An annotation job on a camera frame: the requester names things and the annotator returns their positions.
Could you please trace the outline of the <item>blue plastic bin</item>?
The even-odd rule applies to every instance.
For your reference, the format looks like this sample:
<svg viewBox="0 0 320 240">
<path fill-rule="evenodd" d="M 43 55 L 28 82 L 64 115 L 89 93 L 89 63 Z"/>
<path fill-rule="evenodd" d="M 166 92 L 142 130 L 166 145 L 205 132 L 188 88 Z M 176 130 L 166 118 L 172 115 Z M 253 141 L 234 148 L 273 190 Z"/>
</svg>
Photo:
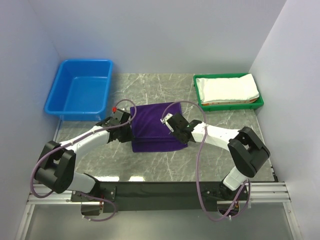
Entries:
<svg viewBox="0 0 320 240">
<path fill-rule="evenodd" d="M 106 117 L 112 82 L 109 59 L 67 59 L 56 73 L 44 111 L 62 121 L 98 122 Z"/>
</svg>

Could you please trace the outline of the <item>orange Doraemon towel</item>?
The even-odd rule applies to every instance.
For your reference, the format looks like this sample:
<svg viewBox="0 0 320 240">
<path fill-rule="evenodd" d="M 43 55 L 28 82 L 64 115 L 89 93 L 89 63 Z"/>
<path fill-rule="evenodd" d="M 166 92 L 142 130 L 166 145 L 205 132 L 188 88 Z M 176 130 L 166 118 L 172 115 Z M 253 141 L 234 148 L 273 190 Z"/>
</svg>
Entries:
<svg viewBox="0 0 320 240">
<path fill-rule="evenodd" d="M 225 100 L 225 101 L 213 101 L 207 103 L 201 103 L 203 106 L 211 106 L 211 105 L 235 105 L 235 104 L 251 104 L 257 101 L 258 98 L 253 98 L 250 100 Z"/>
</svg>

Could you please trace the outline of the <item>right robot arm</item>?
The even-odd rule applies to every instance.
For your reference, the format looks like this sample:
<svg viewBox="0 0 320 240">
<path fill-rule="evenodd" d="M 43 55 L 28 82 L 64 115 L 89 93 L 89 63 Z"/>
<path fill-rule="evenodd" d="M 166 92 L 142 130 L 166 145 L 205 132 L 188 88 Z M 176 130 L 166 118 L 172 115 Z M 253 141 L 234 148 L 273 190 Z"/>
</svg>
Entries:
<svg viewBox="0 0 320 240">
<path fill-rule="evenodd" d="M 236 196 L 240 185 L 253 178 L 271 155 L 254 130 L 247 126 L 242 129 L 228 129 L 200 120 L 188 122 L 180 113 L 168 113 L 161 122 L 183 144 L 204 142 L 231 154 L 234 167 L 223 179 L 220 187 L 220 194 L 226 200 Z"/>
</svg>

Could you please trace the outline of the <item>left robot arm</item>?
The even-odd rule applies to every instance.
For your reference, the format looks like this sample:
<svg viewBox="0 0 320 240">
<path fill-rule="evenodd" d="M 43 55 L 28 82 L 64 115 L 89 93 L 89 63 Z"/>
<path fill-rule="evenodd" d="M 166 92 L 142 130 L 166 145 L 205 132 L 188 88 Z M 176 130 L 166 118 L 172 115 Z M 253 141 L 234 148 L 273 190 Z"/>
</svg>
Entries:
<svg viewBox="0 0 320 240">
<path fill-rule="evenodd" d="M 112 116 L 77 137 L 62 142 L 47 142 L 31 179 L 57 194 L 66 190 L 78 191 L 89 201 L 97 200 L 101 194 L 100 182 L 93 176 L 75 172 L 76 161 L 98 146 L 115 140 L 120 143 L 133 140 L 131 120 L 129 112 L 116 109 Z"/>
</svg>

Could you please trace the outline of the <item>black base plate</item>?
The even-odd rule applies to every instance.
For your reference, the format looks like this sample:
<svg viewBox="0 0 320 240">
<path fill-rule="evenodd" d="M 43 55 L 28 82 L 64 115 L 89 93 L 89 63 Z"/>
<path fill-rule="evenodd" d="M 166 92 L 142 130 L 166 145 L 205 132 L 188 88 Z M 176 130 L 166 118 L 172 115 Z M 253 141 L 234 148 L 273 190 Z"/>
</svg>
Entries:
<svg viewBox="0 0 320 240">
<path fill-rule="evenodd" d="M 218 202 L 231 203 L 232 191 L 218 181 L 199 183 L 203 205 L 218 211 Z M 102 182 L 94 197 L 113 202 L 118 211 L 198 210 L 201 204 L 195 182 Z"/>
</svg>

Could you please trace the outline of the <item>aluminium mounting rail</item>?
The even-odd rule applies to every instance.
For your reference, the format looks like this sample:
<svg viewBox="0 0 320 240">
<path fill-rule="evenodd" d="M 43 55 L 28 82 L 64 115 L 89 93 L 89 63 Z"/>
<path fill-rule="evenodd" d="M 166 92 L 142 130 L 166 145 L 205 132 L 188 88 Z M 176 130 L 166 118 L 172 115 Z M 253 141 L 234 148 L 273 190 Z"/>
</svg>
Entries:
<svg viewBox="0 0 320 240">
<path fill-rule="evenodd" d="M 283 182 L 252 182 L 246 185 L 238 197 L 240 202 L 245 202 L 249 197 L 251 203 L 290 203 L 291 198 L 285 183 Z M 171 200 L 179 201 L 189 198 L 193 201 L 198 201 L 198 194 L 192 191 L 188 194 L 164 194 L 152 196 L 150 194 L 141 194 L 133 197 L 141 200 L 164 200 L 169 202 Z M 37 198 L 30 194 L 26 202 L 28 205 L 64 205 L 64 204 L 89 204 L 97 205 L 98 201 L 92 198 L 75 195 L 72 191 L 67 190 L 64 193 L 53 193 L 46 198 Z"/>
</svg>

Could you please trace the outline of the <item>purple towel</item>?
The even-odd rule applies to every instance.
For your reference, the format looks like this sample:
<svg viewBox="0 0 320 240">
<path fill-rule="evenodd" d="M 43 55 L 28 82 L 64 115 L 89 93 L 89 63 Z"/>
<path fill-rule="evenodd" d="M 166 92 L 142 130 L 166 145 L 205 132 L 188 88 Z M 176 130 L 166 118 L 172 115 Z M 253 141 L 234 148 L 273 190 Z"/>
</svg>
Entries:
<svg viewBox="0 0 320 240">
<path fill-rule="evenodd" d="M 136 114 L 131 122 L 134 139 L 131 141 L 134 153 L 175 152 L 188 147 L 170 134 L 167 126 L 161 123 L 164 110 L 168 113 L 182 113 L 179 103 L 171 105 L 169 102 L 138 105 L 130 108 L 130 114 Z"/>
</svg>

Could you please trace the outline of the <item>white towel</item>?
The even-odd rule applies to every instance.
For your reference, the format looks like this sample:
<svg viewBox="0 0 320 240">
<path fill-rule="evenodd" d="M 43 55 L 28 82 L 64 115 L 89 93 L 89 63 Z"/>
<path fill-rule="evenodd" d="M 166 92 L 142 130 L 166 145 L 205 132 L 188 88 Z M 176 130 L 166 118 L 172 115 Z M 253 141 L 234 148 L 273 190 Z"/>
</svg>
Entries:
<svg viewBox="0 0 320 240">
<path fill-rule="evenodd" d="M 241 77 L 197 77 L 195 79 L 201 103 L 251 100 L 260 97 L 252 74 Z"/>
</svg>

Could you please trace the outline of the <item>green plastic tray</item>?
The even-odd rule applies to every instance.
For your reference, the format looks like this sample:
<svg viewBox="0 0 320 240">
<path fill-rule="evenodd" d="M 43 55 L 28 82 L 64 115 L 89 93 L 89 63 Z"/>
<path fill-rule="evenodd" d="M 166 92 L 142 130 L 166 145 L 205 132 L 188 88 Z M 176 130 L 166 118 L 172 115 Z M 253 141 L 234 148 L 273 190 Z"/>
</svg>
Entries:
<svg viewBox="0 0 320 240">
<path fill-rule="evenodd" d="M 233 77 L 242 77 L 249 73 L 223 73 L 223 74 L 196 74 L 193 76 L 193 83 L 195 87 L 197 103 L 205 112 L 212 111 L 229 111 L 229 110 L 254 110 L 262 107 L 264 105 L 264 101 L 262 95 L 259 93 L 259 98 L 253 103 L 245 103 L 245 104 L 226 104 L 226 105 L 207 105 L 204 106 L 201 104 L 198 87 L 196 84 L 196 78 L 233 78 Z"/>
</svg>

